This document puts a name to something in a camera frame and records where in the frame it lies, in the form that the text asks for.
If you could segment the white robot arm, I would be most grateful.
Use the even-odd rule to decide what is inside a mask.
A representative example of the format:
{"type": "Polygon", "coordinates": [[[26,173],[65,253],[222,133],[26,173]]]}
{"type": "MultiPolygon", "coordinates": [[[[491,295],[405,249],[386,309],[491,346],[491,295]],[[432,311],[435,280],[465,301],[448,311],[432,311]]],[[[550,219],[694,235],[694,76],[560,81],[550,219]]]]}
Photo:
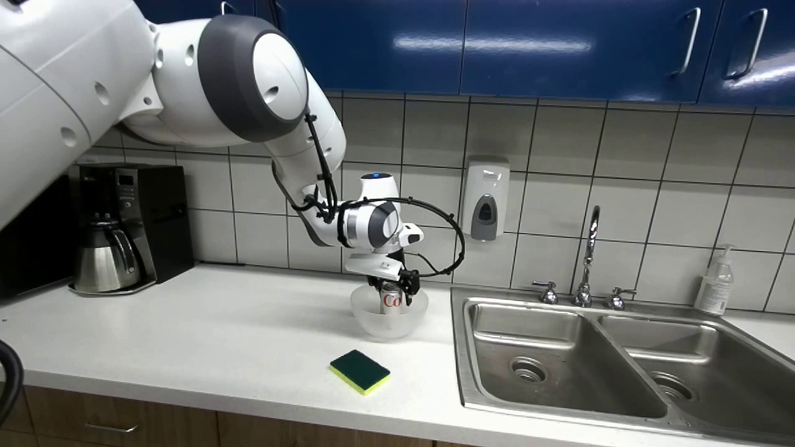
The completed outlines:
{"type": "Polygon", "coordinates": [[[111,127],[163,146],[260,145],[312,244],[342,249],[375,287],[420,291],[400,250],[421,230],[400,219],[395,179],[368,173],[358,199],[334,197],[345,130],[276,24],[154,22],[134,0],[0,0],[0,224],[111,127]]]}

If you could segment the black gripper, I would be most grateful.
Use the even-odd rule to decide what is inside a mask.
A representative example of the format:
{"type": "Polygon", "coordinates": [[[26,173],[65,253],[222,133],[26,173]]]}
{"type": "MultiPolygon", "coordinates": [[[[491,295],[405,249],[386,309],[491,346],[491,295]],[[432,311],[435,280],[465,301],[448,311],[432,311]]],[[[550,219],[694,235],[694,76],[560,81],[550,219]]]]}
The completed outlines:
{"type": "Polygon", "coordinates": [[[385,291],[400,291],[405,295],[420,294],[420,273],[411,268],[400,268],[395,279],[386,279],[381,284],[385,291]]]}

